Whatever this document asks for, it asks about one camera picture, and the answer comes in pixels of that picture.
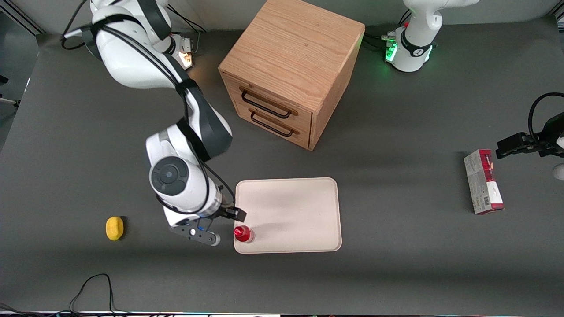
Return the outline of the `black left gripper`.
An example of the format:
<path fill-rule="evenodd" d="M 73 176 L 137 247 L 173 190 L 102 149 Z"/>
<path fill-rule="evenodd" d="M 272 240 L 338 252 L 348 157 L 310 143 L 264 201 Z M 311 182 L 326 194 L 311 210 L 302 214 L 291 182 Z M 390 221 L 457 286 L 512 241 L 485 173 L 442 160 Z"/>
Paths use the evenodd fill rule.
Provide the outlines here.
<path fill-rule="evenodd" d="M 496 157 L 501 160 L 518 153 L 538 153 L 540 157 L 552 156 L 551 138 L 552 134 L 549 132 L 510 135 L 496 143 Z"/>

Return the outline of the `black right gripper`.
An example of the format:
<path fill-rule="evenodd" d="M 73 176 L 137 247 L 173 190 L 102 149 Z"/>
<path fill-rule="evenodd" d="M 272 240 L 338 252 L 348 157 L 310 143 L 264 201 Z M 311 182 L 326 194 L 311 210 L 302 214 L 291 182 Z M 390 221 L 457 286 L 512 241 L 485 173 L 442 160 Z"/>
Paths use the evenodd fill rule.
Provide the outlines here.
<path fill-rule="evenodd" d="M 224 203 L 220 205 L 218 216 L 233 219 L 234 221 L 245 222 L 246 212 L 242 209 L 236 209 L 232 203 Z"/>

